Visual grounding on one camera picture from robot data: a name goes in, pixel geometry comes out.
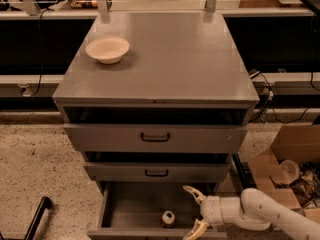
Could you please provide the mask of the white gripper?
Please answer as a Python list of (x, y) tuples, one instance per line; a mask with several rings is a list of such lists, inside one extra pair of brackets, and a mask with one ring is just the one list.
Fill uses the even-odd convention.
[(194, 187), (184, 185), (183, 189), (191, 194), (200, 205), (200, 214), (203, 220), (195, 220), (193, 228), (183, 237), (183, 240), (197, 240), (207, 230), (208, 226), (222, 224), (221, 198), (218, 196), (205, 196)]

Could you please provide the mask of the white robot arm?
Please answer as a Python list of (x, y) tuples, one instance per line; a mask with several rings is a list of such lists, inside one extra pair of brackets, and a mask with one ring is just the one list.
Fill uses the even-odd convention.
[(192, 230), (183, 240), (197, 240), (209, 227), (234, 224), (246, 230), (265, 230), (271, 224), (293, 240), (320, 240), (320, 224), (281, 205), (254, 188), (245, 189), (240, 197), (205, 196), (185, 185), (200, 206), (201, 220), (196, 219)]

